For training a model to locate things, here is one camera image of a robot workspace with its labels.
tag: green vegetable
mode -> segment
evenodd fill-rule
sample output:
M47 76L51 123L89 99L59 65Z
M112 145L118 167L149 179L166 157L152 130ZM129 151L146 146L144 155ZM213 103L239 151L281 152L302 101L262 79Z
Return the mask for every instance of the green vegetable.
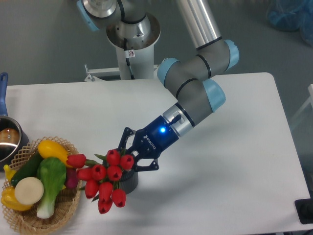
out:
M46 158L40 163L37 177L45 190L37 208L37 217L48 219L53 215L55 199L63 188L66 176L66 166L58 158Z
M12 177L11 185L16 186L19 181L27 177L35 177L37 174L38 167L42 162L43 158L39 152L35 152L28 161L23 165Z

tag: toy vegetable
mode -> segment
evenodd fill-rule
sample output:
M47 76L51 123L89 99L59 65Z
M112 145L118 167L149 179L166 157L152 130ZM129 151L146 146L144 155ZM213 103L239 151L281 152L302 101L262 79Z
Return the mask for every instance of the toy vegetable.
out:
M35 177L27 177L19 181L15 187L15 198L24 205L38 202L44 194L42 182Z
M7 187L2 191L1 195L1 203L10 209L23 212L29 210L33 206L19 203L15 198L15 189L13 186Z
M65 187L71 189L76 188L78 185L79 179L76 176L76 169L67 168L67 179L65 181Z
M55 157L63 162L66 167L72 168L71 165L67 164L67 156L69 152L57 142L51 140L44 140L38 144L38 152L43 158Z
M41 219L50 218L54 213L54 203L66 180L66 166L55 157L44 159L38 168L38 178L45 191L37 208L37 216Z
M34 177L37 174L38 167L42 162L43 158L39 152L35 152L28 161L12 176L11 185L16 186L19 181L26 177Z
M3 169L5 172L5 177L8 179L8 181L11 181L13 175L16 173L16 170L12 170L9 165L4 165Z

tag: light blue joint cap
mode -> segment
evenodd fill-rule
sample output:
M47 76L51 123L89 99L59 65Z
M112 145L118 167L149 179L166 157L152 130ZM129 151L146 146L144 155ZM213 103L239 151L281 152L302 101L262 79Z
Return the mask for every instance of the light blue joint cap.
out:
M212 79L203 81L203 85L209 99L212 111L215 112L226 101L226 96L221 87Z
M89 29L92 32L95 32L97 30L99 30L99 28L92 22L92 20L90 19L88 13L86 12L86 10L84 9L82 2L79 0L77 2L77 7L79 9L79 12L82 14L82 17L84 18L84 21L86 22L87 26L89 27Z
M225 40L225 42L227 43L227 45L229 47L229 51L230 51L229 65L227 68L227 69L229 69L238 63L238 61L239 61L239 50L233 41Z
M166 74L168 72L168 70L170 70L171 66L176 63L177 59L175 58L168 58L165 59L160 66L157 69L157 77L159 78L160 82L163 84L163 86L165 86L165 77Z

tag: gray floor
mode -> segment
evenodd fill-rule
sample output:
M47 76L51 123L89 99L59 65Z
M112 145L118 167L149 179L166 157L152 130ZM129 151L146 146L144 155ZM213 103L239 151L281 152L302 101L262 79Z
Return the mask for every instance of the gray floor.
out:
M209 2L223 37L240 50L239 64L227 73L271 73L290 121L309 97L313 47L298 32L269 26L265 18L269 0ZM184 61L195 55L173 0L149 0L147 9L159 19L162 30L155 64L165 57ZM76 0L0 0L0 32L0 71L9 73L9 85L82 82L85 63L90 69L117 67L105 30L87 29ZM292 133L306 172L313 166L312 119L304 120Z

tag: woven basket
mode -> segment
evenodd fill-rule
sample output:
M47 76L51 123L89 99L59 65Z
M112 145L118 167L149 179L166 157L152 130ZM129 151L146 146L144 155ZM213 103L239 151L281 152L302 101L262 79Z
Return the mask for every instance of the woven basket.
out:
M77 149L73 144L67 140L61 139L59 137L44 137L28 143L27 146L24 146L17 155L15 155L12 163L10 165L11 169L18 170L24 165L28 159L34 154L37 150L37 145L42 140L52 140L60 143L70 154L77 154ZM10 186L10 183L6 180L3 185L3 189ZM82 186L82 181L79 182L76 189L64 189L62 190L56 198L55 201L55 210L52 217L48 219L40 219L37 215L37 206L36 203L34 206L27 211L15 211L7 208L2 205L4 218L14 231L20 234L49 234L52 233L61 227L63 227L72 217L76 211L78 201L80 198L80 190Z

